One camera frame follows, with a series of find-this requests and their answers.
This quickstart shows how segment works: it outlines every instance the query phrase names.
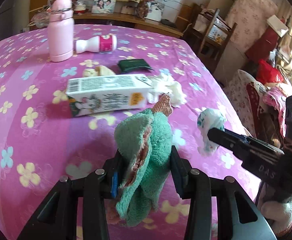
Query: barcode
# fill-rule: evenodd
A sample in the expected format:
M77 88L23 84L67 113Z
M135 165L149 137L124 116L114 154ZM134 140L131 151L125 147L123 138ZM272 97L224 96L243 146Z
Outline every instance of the barcode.
M79 92L79 80L68 80L67 92Z

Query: pink bottle label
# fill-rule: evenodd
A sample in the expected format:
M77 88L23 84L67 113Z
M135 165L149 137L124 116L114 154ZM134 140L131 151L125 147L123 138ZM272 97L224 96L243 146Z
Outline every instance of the pink bottle label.
M112 51L113 50L113 36L102 35L99 36L99 52Z

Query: pink thermos bottle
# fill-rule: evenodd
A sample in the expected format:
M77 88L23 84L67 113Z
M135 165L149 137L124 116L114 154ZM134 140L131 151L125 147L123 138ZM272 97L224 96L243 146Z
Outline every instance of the pink thermos bottle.
M73 9L71 0L56 0L48 24L50 59L64 61L73 55Z

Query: screw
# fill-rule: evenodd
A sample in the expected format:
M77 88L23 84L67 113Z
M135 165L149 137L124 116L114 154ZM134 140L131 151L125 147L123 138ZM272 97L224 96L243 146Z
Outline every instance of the screw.
M200 173L200 170L194 168L194 169L191 169L191 170L190 170L190 173L193 174L193 175L198 175L198 174Z
M59 181L60 181L60 182L67 182L67 180L68 180L68 176L66 176L66 175L62 175L62 176L59 178Z
M235 179L232 177L232 176L227 176L226 177L226 180L229 182L229 183L233 183L235 181Z
M97 175L103 175L103 174L105 173L105 170L104 170L104 169L97 169L97 170L95 171L95 173L96 173Z

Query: red plastic bag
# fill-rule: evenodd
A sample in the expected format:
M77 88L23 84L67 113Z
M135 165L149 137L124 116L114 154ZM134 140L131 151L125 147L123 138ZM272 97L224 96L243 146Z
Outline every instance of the red plastic bag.
M259 62L259 67L256 75L256 80L262 83L282 83L284 78L280 71L271 65L269 65L265 60L261 59Z

